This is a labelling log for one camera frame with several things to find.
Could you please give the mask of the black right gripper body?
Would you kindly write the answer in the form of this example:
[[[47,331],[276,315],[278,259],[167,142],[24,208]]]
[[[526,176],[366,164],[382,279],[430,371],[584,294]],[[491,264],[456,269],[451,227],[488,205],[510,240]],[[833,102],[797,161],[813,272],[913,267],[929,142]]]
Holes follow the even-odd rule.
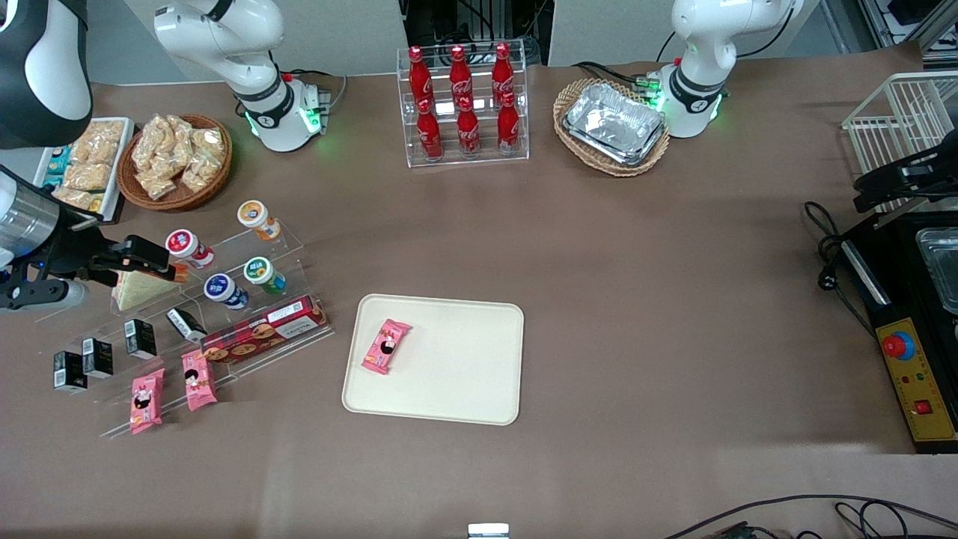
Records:
[[[29,252],[2,249],[2,311],[69,309],[85,301],[88,282],[112,289],[119,275],[100,258],[115,242],[96,225],[73,230],[79,222],[61,213],[61,222]]]

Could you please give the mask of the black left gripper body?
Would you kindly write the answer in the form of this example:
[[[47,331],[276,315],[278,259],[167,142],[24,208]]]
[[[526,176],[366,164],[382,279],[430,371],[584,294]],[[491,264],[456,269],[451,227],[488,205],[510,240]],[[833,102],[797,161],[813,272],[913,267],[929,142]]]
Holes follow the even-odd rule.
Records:
[[[938,144],[863,174],[853,182],[855,210],[865,213],[901,198],[938,201],[955,197],[957,149]]]

